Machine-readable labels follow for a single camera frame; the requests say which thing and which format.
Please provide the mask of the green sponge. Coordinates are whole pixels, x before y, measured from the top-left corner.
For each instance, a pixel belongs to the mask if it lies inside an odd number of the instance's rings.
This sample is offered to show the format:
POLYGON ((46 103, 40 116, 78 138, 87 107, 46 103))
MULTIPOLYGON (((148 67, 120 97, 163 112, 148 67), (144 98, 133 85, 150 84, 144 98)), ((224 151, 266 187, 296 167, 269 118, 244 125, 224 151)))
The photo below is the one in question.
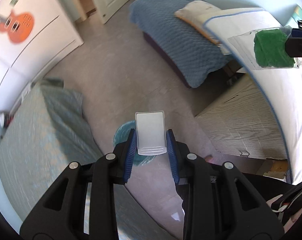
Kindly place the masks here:
POLYGON ((291 27, 252 30, 228 39, 244 65, 251 70, 293 68, 295 59, 285 51, 291 27))

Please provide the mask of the white wardrobe with guitar sticker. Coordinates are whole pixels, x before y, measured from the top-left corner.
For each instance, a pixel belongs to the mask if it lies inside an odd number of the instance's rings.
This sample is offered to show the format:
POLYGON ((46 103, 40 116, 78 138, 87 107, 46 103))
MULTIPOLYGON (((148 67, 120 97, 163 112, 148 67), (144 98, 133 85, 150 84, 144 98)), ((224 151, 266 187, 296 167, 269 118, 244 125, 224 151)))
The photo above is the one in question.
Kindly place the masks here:
POLYGON ((59 0, 0 0, 0 111, 82 44, 59 0))

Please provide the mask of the green quilted bed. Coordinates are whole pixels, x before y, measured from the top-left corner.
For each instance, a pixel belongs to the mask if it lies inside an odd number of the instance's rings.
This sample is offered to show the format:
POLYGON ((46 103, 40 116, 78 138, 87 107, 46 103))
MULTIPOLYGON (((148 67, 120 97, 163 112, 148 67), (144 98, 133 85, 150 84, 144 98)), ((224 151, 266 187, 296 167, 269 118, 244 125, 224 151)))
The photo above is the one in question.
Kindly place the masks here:
MULTIPOLYGON (((0 179, 22 223, 70 163, 106 155, 83 118, 82 99, 60 79, 38 82, 0 140, 0 179)), ((118 239, 171 239, 124 185, 114 185, 118 239)))

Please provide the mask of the blue quilted bed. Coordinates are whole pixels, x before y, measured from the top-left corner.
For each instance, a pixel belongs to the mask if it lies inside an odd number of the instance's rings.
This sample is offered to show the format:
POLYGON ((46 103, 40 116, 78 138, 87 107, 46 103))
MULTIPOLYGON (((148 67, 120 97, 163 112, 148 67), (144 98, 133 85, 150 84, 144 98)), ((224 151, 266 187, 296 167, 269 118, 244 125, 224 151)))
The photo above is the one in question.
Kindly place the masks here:
POLYGON ((175 64, 186 86, 199 87, 208 74, 233 60, 175 12, 191 0, 135 0, 130 21, 148 35, 175 64))

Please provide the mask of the white mattress with blue piping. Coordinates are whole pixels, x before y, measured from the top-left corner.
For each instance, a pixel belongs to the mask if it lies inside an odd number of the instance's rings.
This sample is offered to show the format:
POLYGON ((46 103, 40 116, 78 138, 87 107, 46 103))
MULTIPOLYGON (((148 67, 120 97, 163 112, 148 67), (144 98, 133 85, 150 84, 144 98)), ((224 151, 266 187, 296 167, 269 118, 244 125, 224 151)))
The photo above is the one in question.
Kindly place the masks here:
POLYGON ((302 182, 302 69, 262 68, 254 54, 254 35, 280 28, 262 8, 237 8, 204 13, 196 18, 210 38, 229 51, 257 83, 270 104, 282 133, 293 184, 302 182))

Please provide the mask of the teal woven trash basket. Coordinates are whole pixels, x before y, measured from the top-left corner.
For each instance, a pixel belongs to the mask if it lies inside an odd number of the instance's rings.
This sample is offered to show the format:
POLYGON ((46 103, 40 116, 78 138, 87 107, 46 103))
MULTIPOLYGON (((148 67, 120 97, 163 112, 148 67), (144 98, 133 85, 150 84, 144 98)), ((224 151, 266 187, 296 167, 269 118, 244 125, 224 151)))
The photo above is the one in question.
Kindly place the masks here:
MULTIPOLYGON (((136 128, 135 120, 131 120, 122 124, 117 130, 113 138, 113 146, 115 147, 117 144, 127 141, 129 137, 129 133, 131 129, 136 128)), ((137 152, 135 153, 133 165, 134 166, 143 166, 152 162, 155 159, 155 156, 144 156, 139 155, 137 152)))

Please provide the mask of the cream pillow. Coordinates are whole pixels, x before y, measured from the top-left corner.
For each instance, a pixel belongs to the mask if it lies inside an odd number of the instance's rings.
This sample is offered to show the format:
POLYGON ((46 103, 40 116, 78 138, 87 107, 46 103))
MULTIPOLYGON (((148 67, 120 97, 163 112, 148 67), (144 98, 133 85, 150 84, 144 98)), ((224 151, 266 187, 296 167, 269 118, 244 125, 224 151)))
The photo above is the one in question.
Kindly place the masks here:
POLYGON ((208 2, 197 0, 188 3, 184 8, 176 11, 174 15, 180 20, 191 25, 203 37, 218 46, 220 44, 219 40, 209 35, 209 33, 203 29, 202 25, 206 20, 220 11, 220 8, 208 2))

